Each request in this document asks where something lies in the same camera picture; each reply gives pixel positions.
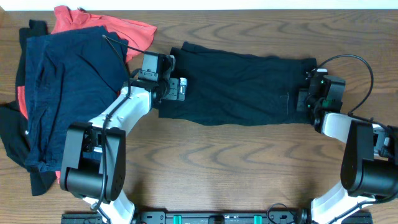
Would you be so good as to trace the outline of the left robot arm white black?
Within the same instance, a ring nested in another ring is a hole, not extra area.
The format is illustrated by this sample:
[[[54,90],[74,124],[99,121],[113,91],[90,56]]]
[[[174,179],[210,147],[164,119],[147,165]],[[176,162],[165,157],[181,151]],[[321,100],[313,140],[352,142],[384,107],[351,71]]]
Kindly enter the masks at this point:
[[[186,78],[132,78],[100,115],[72,123],[60,171],[62,190],[89,203],[105,223],[133,223],[135,206],[123,191],[126,137],[154,103],[183,101],[186,90]]]

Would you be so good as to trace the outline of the black shorts with white lining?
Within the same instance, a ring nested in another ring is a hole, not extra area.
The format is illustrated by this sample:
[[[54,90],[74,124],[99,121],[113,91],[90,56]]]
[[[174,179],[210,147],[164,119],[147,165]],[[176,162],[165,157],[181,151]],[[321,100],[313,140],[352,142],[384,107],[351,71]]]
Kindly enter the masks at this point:
[[[216,126],[309,123],[297,111],[299,90],[308,86],[315,58],[258,57],[184,42],[170,51],[174,78],[186,78],[184,101],[161,102],[159,117]]]

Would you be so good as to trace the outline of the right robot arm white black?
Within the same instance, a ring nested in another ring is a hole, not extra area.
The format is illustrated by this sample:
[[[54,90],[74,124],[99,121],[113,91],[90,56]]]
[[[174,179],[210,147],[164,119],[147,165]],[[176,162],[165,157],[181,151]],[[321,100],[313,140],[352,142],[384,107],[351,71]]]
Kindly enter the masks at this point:
[[[397,127],[338,113],[341,97],[301,89],[298,111],[307,112],[314,129],[345,144],[340,181],[310,208],[295,214],[295,223],[359,223],[357,211],[397,198]]]

